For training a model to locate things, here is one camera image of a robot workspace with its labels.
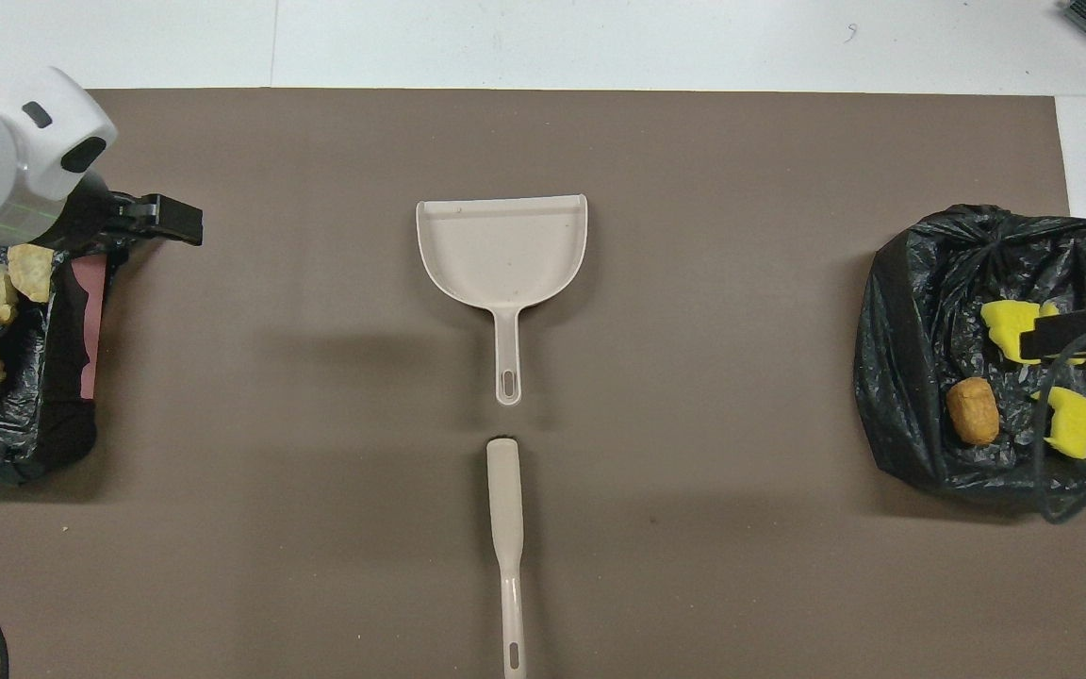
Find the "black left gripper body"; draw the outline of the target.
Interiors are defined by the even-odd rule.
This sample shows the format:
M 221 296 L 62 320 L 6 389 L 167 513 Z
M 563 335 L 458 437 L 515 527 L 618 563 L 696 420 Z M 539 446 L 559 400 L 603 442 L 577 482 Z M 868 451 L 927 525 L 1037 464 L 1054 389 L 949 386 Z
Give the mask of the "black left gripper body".
M 83 174 L 58 218 L 58 250 L 79 251 L 94 243 L 156 236 L 160 197 L 110 190 L 98 172 Z

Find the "yellow sponge green backing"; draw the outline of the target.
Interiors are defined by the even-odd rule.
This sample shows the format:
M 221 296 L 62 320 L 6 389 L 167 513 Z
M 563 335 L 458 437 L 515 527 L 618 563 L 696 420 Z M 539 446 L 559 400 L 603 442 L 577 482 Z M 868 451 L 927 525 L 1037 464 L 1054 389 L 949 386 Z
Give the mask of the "yellow sponge green backing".
M 1056 315 L 1061 315 L 1059 306 L 1055 304 L 1053 301 L 1046 301 L 1041 304 L 1039 310 L 1039 319 L 1056 317 Z M 1068 359 L 1068 364 L 1072 366 L 1081 366 L 1086 364 L 1085 357 L 1072 357 Z

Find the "golden striped pastry piece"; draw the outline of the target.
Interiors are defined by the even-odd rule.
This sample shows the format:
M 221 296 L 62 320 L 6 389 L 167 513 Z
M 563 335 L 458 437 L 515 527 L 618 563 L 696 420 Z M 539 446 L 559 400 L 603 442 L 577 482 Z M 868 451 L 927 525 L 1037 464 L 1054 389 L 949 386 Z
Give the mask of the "golden striped pastry piece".
M 8 278 L 34 304 L 46 305 L 51 297 L 56 251 L 43 246 L 18 244 L 7 249 Z

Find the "notched yellow sponge piece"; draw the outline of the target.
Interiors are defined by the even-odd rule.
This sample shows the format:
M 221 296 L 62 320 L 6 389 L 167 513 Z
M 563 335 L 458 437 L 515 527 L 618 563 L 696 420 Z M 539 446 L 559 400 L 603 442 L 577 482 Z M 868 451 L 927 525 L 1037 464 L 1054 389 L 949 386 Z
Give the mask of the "notched yellow sponge piece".
M 1086 460 L 1086 397 L 1072 389 L 1053 387 L 1047 404 L 1044 443 L 1073 460 Z

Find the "brown bread roll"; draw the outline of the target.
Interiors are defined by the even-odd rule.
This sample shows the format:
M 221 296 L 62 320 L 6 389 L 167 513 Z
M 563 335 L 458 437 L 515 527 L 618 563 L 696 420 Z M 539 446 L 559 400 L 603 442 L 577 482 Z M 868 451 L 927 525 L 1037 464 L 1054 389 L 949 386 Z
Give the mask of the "brown bread roll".
M 954 433 L 969 447 L 986 447 L 998 439 L 1000 413 L 987 379 L 973 375 L 954 383 L 946 392 L 946 412 Z

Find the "beige plastic dustpan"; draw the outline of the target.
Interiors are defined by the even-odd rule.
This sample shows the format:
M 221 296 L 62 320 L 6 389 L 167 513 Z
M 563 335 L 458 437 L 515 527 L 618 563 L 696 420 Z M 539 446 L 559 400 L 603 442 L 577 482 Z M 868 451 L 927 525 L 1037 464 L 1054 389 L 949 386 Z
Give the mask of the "beige plastic dustpan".
M 424 267 L 435 287 L 494 319 L 494 391 L 501 406 L 525 391 L 518 317 L 560 293 L 584 262 L 584 194 L 421 201 L 415 211 Z

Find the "beige handle hand brush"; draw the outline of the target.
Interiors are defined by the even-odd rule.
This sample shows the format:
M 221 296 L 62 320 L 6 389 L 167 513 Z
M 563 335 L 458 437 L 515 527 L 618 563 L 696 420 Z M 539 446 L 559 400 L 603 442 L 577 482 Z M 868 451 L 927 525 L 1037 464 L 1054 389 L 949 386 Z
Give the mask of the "beige handle hand brush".
M 502 667 L 504 679 L 526 679 L 525 594 L 521 559 L 525 555 L 525 502 L 518 443 L 509 436 L 487 444 L 488 516 L 500 573 Z

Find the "pink bin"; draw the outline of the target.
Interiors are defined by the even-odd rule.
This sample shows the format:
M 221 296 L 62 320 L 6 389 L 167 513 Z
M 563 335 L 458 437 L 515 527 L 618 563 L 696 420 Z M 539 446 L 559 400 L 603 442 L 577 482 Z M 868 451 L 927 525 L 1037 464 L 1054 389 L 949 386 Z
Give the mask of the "pink bin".
M 108 255 L 74 259 L 72 274 L 74 284 L 86 296 L 86 301 L 83 302 L 83 348 L 87 360 L 79 374 L 79 397 L 91 401 L 94 399 L 96 366 L 98 366 L 103 309 L 108 296 Z

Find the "brown table mat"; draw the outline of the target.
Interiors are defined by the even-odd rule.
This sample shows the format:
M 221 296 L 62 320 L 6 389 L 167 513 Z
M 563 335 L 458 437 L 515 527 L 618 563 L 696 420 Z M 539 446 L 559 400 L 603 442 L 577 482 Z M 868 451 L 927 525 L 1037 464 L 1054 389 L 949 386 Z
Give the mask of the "brown table mat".
M 202 208 L 104 315 L 99 439 L 0 487 L 11 679 L 502 679 L 485 444 L 525 477 L 531 679 L 1086 676 L 1086 512 L 872 464 L 875 251 L 1068 212 L 1044 98 L 99 91 L 113 188 Z M 518 317 L 427 275 L 421 201 L 584 194 Z

